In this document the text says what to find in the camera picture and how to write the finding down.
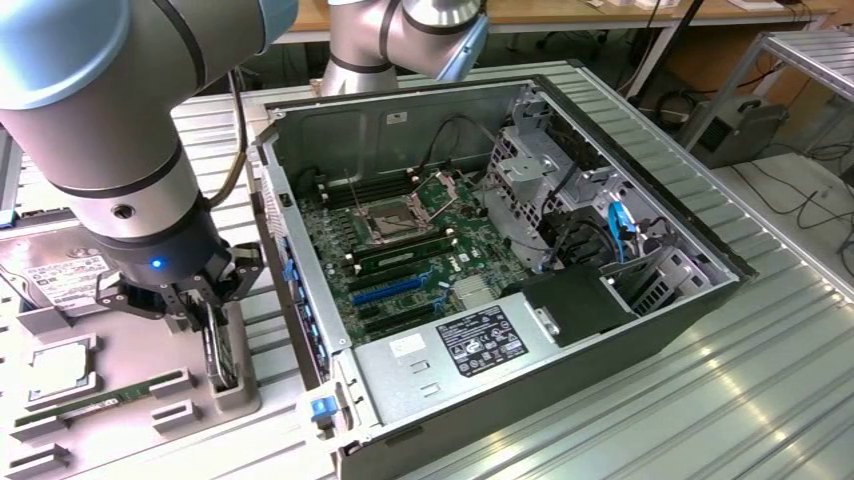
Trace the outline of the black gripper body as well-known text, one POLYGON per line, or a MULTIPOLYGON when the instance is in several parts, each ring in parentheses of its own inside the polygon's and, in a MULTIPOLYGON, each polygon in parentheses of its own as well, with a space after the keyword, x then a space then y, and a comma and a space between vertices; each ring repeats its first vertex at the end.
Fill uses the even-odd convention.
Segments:
POLYGON ((154 235, 94 238, 126 279, 162 295, 164 318, 206 318, 207 306, 223 303, 218 283, 231 255, 206 198, 199 197, 178 222, 154 235))

